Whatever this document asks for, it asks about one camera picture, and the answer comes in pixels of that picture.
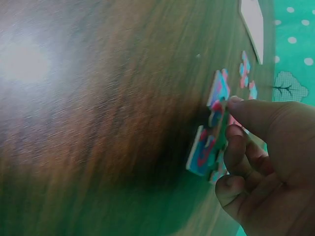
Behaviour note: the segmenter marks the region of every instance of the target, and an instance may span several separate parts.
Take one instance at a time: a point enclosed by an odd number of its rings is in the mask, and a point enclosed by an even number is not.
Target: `brown wooden surface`
[[[237,1],[1,0],[0,54],[28,41],[50,70],[0,72],[0,235],[234,235],[185,162],[215,70],[248,97],[242,50],[271,99],[273,6],[261,5],[263,66]]]

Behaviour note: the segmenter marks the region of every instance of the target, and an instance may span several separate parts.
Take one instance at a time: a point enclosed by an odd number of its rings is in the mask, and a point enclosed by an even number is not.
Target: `pink puzzle piece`
[[[257,99],[258,91],[257,91],[257,87],[256,87],[256,84],[255,84],[255,81],[251,81],[249,87],[250,87],[249,100]]]
[[[243,89],[244,87],[248,87],[249,79],[248,74],[251,70],[251,64],[248,60],[247,54],[245,51],[242,52],[242,60],[243,63],[240,65],[240,75],[241,81],[240,81],[240,87]]]

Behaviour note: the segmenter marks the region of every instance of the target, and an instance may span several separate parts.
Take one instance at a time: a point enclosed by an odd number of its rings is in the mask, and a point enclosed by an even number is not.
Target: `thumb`
[[[294,102],[265,102],[259,100],[243,100],[232,96],[227,106],[231,115],[251,133],[267,142],[268,134],[277,127],[282,119],[294,111],[292,106],[299,105]]]

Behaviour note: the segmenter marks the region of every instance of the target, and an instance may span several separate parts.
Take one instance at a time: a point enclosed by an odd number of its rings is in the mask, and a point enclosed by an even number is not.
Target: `finger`
[[[285,108],[286,103],[243,100],[237,96],[229,99],[231,115],[251,133],[267,142],[267,135],[276,117]]]
[[[246,221],[254,209],[258,209],[276,189],[280,188],[283,183],[279,180],[278,176],[273,173],[259,183],[257,188],[253,190],[246,198],[246,201],[241,205],[238,217],[240,223]]]
[[[245,155],[254,170],[264,176],[274,172],[268,153],[259,147],[240,126],[228,126],[225,135],[227,139],[235,135],[240,135],[246,139]]]
[[[226,175],[216,184],[216,196],[222,208],[236,221],[241,204],[246,198],[245,180],[240,176]]]
[[[268,153],[259,147],[248,135],[247,137],[248,141],[245,154],[252,168],[264,176],[272,174],[275,170]]]
[[[263,176],[251,167],[245,151],[246,139],[244,137],[239,135],[230,137],[224,153],[224,163],[232,175],[242,176],[245,179],[245,187],[251,192]]]

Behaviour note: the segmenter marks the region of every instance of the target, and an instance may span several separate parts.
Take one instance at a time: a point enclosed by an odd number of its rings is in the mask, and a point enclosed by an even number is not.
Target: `blue puzzle piece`
[[[226,79],[222,75],[222,73],[217,70],[215,74],[215,80],[213,82],[212,90],[207,102],[207,107],[209,109],[212,108],[214,105],[215,101],[222,101],[222,100],[228,100],[230,96],[230,91],[228,84],[226,82]]]
[[[189,154],[186,169],[199,176],[206,175],[210,153],[215,142],[215,138],[209,135],[209,131],[203,126],[199,126]]]

